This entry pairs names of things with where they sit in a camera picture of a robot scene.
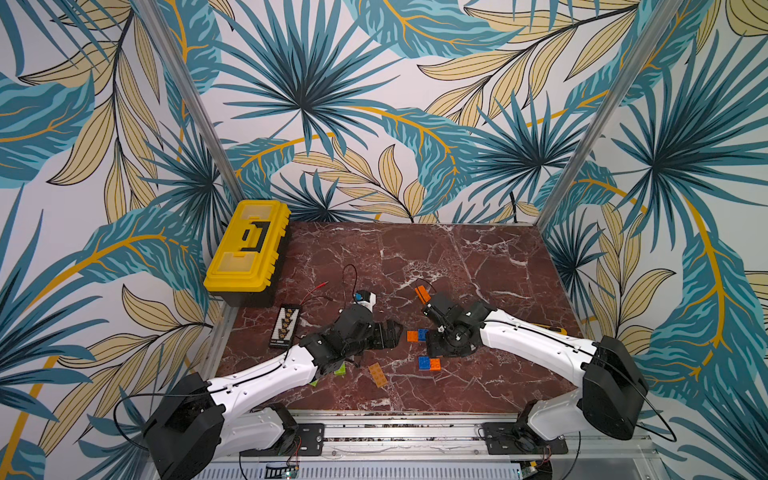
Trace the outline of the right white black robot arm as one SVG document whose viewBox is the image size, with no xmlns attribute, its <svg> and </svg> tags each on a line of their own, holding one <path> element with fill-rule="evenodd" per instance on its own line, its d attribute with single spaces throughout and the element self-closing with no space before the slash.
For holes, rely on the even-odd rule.
<svg viewBox="0 0 768 480">
<path fill-rule="evenodd" d="M 648 383 L 625 345 L 605 336 L 576 338 L 523 321 L 484 301 L 463 308 L 444 294 L 420 291 L 429 356 L 463 358 L 487 347 L 514 354 L 559 375 L 573 390 L 529 402 L 511 436 L 524 451 L 592 428 L 616 440 L 633 437 Z"/>
</svg>

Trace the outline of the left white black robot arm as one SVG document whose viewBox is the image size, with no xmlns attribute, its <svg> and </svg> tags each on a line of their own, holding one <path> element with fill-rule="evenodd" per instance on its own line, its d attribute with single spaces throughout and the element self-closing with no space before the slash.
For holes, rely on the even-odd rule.
<svg viewBox="0 0 768 480">
<path fill-rule="evenodd" d="M 221 456 L 290 449 L 297 424 L 275 397 L 336 372 L 368 350 L 397 347 L 403 332 L 395 320 L 375 321 L 369 305 L 351 304 L 333 323 L 271 360 L 210 380 L 185 376 L 142 427 L 157 473 L 191 479 Z"/>
</svg>

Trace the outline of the amber transparent lego brick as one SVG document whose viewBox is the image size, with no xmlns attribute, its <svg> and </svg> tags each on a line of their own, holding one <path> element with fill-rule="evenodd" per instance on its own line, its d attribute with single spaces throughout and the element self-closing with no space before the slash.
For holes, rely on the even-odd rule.
<svg viewBox="0 0 768 480">
<path fill-rule="evenodd" d="M 388 384 L 387 377 L 379 363 L 374 363 L 368 367 L 372 380 L 378 388 L 383 388 Z"/>
</svg>

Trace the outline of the yellow utility knife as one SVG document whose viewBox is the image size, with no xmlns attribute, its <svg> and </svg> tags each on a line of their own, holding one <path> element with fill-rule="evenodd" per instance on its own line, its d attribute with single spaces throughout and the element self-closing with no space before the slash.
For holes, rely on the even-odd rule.
<svg viewBox="0 0 768 480">
<path fill-rule="evenodd" d="M 561 334 L 561 335 L 568 335 L 568 332 L 564 328 L 562 328 L 562 327 L 550 326 L 550 325 L 540 325 L 540 324 L 534 324 L 534 325 L 536 325 L 536 326 L 538 326 L 540 328 L 546 329 L 548 331 L 552 331 L 552 332 Z"/>
</svg>

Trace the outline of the yellow black toolbox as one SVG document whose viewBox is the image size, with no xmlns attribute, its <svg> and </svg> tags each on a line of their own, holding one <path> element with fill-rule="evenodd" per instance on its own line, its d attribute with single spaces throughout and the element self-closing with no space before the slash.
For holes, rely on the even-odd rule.
<svg viewBox="0 0 768 480">
<path fill-rule="evenodd" d="M 280 201 L 239 202 L 208 267 L 207 291 L 232 307 L 271 307 L 290 241 L 290 215 Z"/>
</svg>

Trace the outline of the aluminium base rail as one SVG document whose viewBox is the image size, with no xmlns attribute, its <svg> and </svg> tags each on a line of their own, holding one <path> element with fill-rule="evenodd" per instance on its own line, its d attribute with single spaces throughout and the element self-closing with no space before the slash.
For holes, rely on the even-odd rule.
<svg viewBox="0 0 768 480">
<path fill-rule="evenodd" d="M 295 410 L 298 424 L 323 423 L 319 457 L 297 456 L 300 479 L 666 479 L 649 436 L 614 440 L 595 430 L 567 434 L 561 455 L 489 455 L 482 423 L 511 415 Z"/>
</svg>

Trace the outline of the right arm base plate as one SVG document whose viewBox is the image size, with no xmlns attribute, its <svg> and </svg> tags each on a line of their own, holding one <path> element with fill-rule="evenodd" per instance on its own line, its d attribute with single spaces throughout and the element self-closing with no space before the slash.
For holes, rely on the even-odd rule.
<svg viewBox="0 0 768 480">
<path fill-rule="evenodd" d="M 542 440 L 527 427 L 514 422 L 486 422 L 479 429 L 489 455 L 561 455 L 568 453 L 564 438 Z"/>
</svg>

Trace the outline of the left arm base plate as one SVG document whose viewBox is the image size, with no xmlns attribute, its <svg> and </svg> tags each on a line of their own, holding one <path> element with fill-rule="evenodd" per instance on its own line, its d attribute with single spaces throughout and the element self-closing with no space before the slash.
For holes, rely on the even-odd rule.
<svg viewBox="0 0 768 480">
<path fill-rule="evenodd" d="M 265 456 L 283 456 L 289 454 L 299 457 L 319 457 L 322 455 L 325 440 L 325 425 L 323 423 L 304 423 L 289 427 L 276 442 L 265 450 Z"/>
</svg>

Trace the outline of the right aluminium corner post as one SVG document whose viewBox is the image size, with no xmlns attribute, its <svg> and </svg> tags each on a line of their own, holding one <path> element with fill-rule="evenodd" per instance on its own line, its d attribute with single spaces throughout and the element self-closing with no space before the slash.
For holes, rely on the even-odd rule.
<svg viewBox="0 0 768 480">
<path fill-rule="evenodd" d="M 682 1 L 680 0 L 662 1 L 652 12 L 648 26 L 638 36 L 637 46 L 629 52 L 627 64 L 618 72 L 612 88 L 607 92 L 605 100 L 597 109 L 569 164 L 562 170 L 558 182 L 553 187 L 547 203 L 535 223 L 540 232 L 545 231 L 553 223 L 557 208 L 567 195 L 594 143 L 640 74 L 645 62 L 652 55 L 656 43 L 662 37 L 667 25 L 673 20 L 681 5 Z"/>
</svg>

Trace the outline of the aluminium corner post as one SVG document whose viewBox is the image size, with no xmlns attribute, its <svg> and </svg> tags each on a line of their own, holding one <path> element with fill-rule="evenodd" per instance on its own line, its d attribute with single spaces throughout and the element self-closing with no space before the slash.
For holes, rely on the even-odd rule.
<svg viewBox="0 0 768 480">
<path fill-rule="evenodd" d="M 557 208 L 567 195 L 594 143 L 640 74 L 645 62 L 652 55 L 656 43 L 662 37 L 667 25 L 673 20 L 681 5 L 682 1 L 680 0 L 662 1 L 652 12 L 648 26 L 638 36 L 637 46 L 629 52 L 627 64 L 618 72 L 612 88 L 607 92 L 605 100 L 597 109 L 569 164 L 562 170 L 558 182 L 553 187 L 547 203 L 535 223 L 540 232 L 545 231 L 553 223 Z"/>
<path fill-rule="evenodd" d="M 235 204 L 244 200 L 244 194 L 218 137 L 215 127 L 208 116 L 200 94 L 194 84 L 189 69 L 176 48 L 175 40 L 156 1 L 138 0 L 135 6 L 145 23 L 150 38 L 154 41 L 162 60 L 169 70 L 181 100 L 186 103 L 191 119 L 211 153 L 214 164 L 219 170 L 224 184 L 230 191 Z"/>
</svg>

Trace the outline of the left aluminium corner post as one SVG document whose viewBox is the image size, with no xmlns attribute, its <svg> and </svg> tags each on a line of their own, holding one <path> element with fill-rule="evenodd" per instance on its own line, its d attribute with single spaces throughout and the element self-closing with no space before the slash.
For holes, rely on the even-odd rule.
<svg viewBox="0 0 768 480">
<path fill-rule="evenodd" d="M 138 0 L 135 6 L 145 23 L 150 38 L 154 41 L 162 60 L 169 70 L 181 100 L 186 103 L 191 119 L 211 153 L 214 164 L 219 170 L 224 184 L 230 191 L 235 204 L 244 200 L 244 194 L 218 137 L 215 127 L 208 116 L 200 94 L 194 84 L 189 69 L 176 48 L 175 40 L 156 1 Z"/>
</svg>

